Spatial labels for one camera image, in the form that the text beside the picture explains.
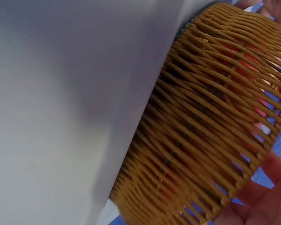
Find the finger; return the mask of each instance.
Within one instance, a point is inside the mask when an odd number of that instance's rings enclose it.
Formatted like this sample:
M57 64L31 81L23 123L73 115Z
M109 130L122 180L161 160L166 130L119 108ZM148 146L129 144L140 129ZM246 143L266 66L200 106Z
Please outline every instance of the finger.
M281 180L281 157L273 151L265 158L261 168L274 184Z
M261 3L262 1L261 0L239 0L235 6L236 7L239 7L241 9L246 9L250 6L253 6L257 3Z
M243 221L247 220L248 215L251 211L250 207L245 205L240 205L234 202L231 203L230 207Z
M244 222L230 207L227 207L214 220L214 225L244 225Z
M249 181L237 194L237 198L245 205L254 207L269 189L265 186Z
M271 18L271 14L268 12L268 10L265 7L261 7L257 13L266 16L267 18Z

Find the hand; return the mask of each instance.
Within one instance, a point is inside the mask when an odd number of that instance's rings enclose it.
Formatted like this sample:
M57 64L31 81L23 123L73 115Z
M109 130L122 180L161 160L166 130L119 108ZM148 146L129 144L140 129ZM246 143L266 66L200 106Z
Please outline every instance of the hand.
M239 0L236 6L245 9L260 2L261 0ZM259 13L267 17L272 15L281 24L281 0L263 0L263 8Z
M281 225L281 158L271 152L262 169L274 183L272 189L249 181L237 198L214 221L215 225Z

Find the white surface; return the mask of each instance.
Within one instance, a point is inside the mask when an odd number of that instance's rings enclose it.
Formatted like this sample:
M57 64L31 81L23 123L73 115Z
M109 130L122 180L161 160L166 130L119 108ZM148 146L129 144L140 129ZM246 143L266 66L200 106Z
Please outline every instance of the white surface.
M0 225L95 224L177 28L207 1L0 0Z

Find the woven basket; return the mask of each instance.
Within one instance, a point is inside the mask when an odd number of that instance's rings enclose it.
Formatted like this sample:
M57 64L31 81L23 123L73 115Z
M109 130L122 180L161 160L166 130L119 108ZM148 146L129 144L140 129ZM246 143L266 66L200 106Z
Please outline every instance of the woven basket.
M110 198L129 225L204 224L280 132L281 26L214 4L173 43Z

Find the basket weave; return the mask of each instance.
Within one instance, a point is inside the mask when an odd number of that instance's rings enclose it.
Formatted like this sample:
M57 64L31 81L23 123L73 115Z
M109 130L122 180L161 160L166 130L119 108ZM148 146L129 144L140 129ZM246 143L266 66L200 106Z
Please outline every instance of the basket weave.
M281 26L212 5L173 43L110 198L129 225L204 224L280 132Z

